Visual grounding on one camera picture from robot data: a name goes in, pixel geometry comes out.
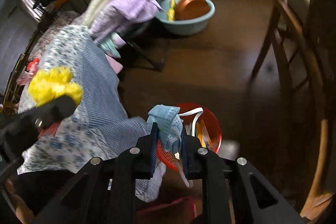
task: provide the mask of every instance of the copper pan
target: copper pan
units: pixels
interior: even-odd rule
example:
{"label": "copper pan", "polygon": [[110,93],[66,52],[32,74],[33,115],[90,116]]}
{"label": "copper pan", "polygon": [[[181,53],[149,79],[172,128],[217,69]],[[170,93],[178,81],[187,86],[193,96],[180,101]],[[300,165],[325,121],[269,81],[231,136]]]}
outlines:
{"label": "copper pan", "polygon": [[210,11],[205,0],[180,0],[175,8],[175,20],[201,17]]}

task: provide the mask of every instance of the chair leg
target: chair leg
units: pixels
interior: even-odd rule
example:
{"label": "chair leg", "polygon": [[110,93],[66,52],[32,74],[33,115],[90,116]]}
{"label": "chair leg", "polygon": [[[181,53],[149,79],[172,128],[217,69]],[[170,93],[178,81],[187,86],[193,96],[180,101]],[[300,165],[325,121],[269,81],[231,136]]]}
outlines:
{"label": "chair leg", "polygon": [[278,11],[277,7],[273,5],[271,18],[269,19],[269,22],[268,22],[268,29],[266,32],[265,40],[259,52],[257,61],[253,67],[251,80],[253,80],[256,77],[256,75],[258,74],[260,70],[261,65],[263,64],[265,60],[266,54],[271,46],[271,39],[269,38],[269,33],[275,28],[277,28],[279,19],[280,19],[280,12]]}
{"label": "chair leg", "polygon": [[268,34],[265,37],[264,43],[261,47],[260,53],[258,55],[257,61],[254,64],[253,70],[252,70],[252,76],[251,76],[251,80],[253,80],[256,75],[258,74],[261,65],[263,64],[266,54],[269,50],[269,47],[271,46],[271,39],[269,39]]}

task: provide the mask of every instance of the yellow duster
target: yellow duster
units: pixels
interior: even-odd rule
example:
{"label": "yellow duster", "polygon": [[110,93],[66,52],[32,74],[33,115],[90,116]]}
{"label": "yellow duster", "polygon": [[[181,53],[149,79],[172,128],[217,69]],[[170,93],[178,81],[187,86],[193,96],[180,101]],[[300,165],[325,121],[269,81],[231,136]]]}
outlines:
{"label": "yellow duster", "polygon": [[80,85],[70,82],[72,76],[68,67],[39,70],[29,84],[28,93],[36,101],[37,107],[62,95],[68,95],[79,105],[83,89]]}

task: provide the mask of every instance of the surgical mask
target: surgical mask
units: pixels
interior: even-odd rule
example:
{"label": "surgical mask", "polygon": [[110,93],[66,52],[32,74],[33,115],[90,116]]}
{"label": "surgical mask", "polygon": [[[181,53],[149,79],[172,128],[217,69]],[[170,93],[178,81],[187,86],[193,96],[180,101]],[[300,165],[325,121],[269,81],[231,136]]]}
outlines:
{"label": "surgical mask", "polygon": [[171,153],[174,159],[174,163],[179,170],[182,180],[186,186],[192,187],[192,181],[187,181],[184,176],[183,169],[176,158],[178,155],[177,153],[181,152],[181,134],[183,123],[180,117],[189,116],[196,113],[192,122],[192,136],[195,137],[196,121],[199,116],[202,115],[203,109],[199,107],[182,114],[178,114],[179,111],[179,107],[156,105],[148,112],[149,116],[147,119],[147,129],[151,131],[153,123],[157,123],[157,127],[159,129],[159,140],[161,142],[162,148],[166,152]]}

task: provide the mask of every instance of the pink cloth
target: pink cloth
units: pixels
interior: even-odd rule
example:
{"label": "pink cloth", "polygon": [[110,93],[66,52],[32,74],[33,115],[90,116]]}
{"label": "pink cloth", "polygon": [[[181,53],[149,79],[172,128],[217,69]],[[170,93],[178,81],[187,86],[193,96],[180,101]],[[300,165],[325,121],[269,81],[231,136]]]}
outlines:
{"label": "pink cloth", "polygon": [[109,62],[111,68],[114,70],[116,74],[120,73],[123,69],[123,65],[114,60],[112,57],[105,54],[107,61]]}

